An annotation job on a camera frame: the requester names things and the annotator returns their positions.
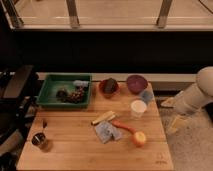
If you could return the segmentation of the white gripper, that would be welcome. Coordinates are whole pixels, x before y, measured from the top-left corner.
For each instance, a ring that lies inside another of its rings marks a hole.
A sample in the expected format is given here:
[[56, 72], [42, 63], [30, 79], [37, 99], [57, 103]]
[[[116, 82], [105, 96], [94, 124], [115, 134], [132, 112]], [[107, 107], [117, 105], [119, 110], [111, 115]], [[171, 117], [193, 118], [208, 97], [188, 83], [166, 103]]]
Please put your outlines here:
[[[181, 115], [192, 115], [194, 111], [192, 108], [186, 104], [183, 98], [183, 92], [180, 91], [173, 97], [167, 98], [161, 103], [162, 107], [166, 108], [174, 108], [175, 111], [180, 113]], [[170, 125], [169, 131], [172, 133], [177, 132], [185, 123], [187, 118], [184, 116], [178, 115], [174, 118]]]

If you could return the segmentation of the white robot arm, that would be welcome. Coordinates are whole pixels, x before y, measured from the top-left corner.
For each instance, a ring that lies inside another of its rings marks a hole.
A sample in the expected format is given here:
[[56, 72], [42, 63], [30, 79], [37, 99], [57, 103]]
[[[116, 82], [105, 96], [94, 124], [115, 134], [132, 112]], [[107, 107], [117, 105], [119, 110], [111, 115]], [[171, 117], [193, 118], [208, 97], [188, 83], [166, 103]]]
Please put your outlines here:
[[168, 134], [176, 133], [184, 127], [188, 118], [193, 116], [205, 105], [213, 102], [213, 66], [201, 69], [196, 80], [184, 91], [161, 103], [162, 107], [172, 107], [177, 116], [167, 128]]

